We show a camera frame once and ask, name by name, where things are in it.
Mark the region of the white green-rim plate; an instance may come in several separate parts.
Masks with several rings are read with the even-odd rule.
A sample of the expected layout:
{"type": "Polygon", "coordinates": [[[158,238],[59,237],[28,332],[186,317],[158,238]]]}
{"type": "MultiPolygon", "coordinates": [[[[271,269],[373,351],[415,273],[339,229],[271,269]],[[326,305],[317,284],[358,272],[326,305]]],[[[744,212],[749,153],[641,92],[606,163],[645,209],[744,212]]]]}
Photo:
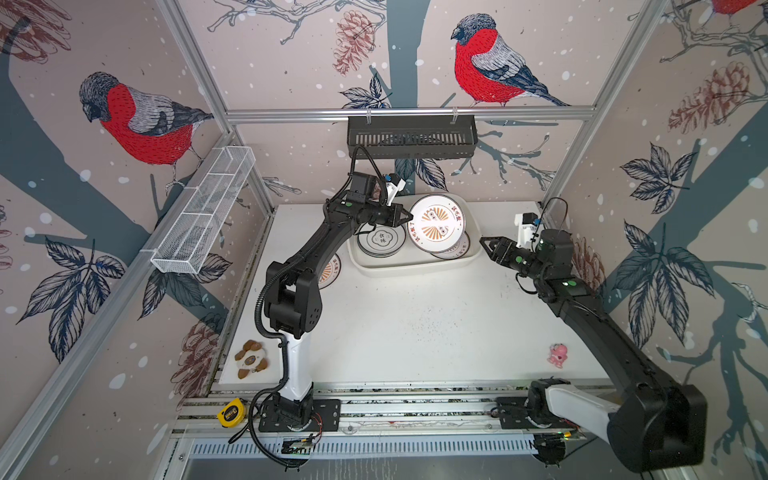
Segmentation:
{"type": "Polygon", "coordinates": [[[404,226],[388,227],[377,225],[374,230],[358,236],[357,244],[361,251],[374,258],[387,258],[395,255],[405,244],[404,226]]]}

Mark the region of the orange sunburst plate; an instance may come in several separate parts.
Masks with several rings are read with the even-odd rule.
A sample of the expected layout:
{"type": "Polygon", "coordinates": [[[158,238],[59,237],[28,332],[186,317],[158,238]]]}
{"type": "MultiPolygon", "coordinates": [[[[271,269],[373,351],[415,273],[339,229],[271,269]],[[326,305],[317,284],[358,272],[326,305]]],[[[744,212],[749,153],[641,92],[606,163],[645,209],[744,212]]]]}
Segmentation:
{"type": "Polygon", "coordinates": [[[407,233],[417,248],[428,253],[450,250],[466,229],[462,207],[447,195],[424,196],[408,210],[412,219],[407,223],[407,233]]]}
{"type": "Polygon", "coordinates": [[[332,285],[341,273],[342,262],[338,254],[334,254],[328,264],[322,271],[319,279],[318,286],[320,289],[325,289],[332,285]]]}
{"type": "Polygon", "coordinates": [[[432,256],[440,260],[456,260],[465,256],[471,247],[471,240],[467,232],[463,232],[459,241],[451,248],[432,253],[432,256]]]}

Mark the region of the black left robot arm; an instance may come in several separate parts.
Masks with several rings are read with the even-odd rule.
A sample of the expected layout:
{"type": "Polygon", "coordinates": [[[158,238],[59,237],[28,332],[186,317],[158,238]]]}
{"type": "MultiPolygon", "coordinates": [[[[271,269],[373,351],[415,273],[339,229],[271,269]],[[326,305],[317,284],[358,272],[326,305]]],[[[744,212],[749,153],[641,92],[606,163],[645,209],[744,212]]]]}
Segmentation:
{"type": "Polygon", "coordinates": [[[395,228],[413,219],[399,203],[380,204],[357,194],[328,199],[322,211],[323,222],[302,248],[286,261],[269,265],[254,312],[259,334],[276,339],[281,350],[282,375],[278,385],[267,390],[265,404],[289,429],[303,428],[312,420],[313,382],[302,349],[322,314],[321,274],[362,226],[395,228]]]}

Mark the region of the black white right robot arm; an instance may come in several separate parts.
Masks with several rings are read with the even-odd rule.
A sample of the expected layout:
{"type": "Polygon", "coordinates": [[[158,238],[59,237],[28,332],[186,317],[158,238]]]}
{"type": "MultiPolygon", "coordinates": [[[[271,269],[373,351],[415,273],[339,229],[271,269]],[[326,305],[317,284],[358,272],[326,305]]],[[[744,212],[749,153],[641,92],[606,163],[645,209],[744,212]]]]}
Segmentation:
{"type": "Polygon", "coordinates": [[[705,396],[659,369],[602,310],[594,291],[572,273],[568,232],[546,229],[530,249],[502,236],[483,237],[480,244],[494,263],[532,280],[535,295],[580,337],[622,399],[612,403],[565,380],[536,380],[526,401],[533,424],[583,427],[634,473],[702,462],[705,396]]]}

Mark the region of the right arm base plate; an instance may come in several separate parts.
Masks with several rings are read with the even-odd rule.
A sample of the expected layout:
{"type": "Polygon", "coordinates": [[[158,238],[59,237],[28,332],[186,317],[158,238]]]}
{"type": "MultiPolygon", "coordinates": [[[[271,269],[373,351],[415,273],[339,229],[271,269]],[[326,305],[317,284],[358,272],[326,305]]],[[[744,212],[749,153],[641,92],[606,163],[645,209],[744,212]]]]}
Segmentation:
{"type": "Polygon", "coordinates": [[[527,397],[497,397],[492,409],[503,429],[552,429],[565,428],[566,423],[554,416],[539,401],[527,397]]]}

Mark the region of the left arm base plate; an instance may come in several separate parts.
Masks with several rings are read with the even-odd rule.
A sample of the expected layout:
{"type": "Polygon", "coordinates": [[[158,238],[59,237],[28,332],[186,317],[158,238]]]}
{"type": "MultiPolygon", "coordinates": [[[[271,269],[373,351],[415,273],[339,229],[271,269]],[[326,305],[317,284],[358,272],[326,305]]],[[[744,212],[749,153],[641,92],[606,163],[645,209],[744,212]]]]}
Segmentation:
{"type": "Polygon", "coordinates": [[[338,399],[296,401],[281,396],[266,400],[258,414],[262,433],[336,432],[339,428],[341,401],[338,399]]]}

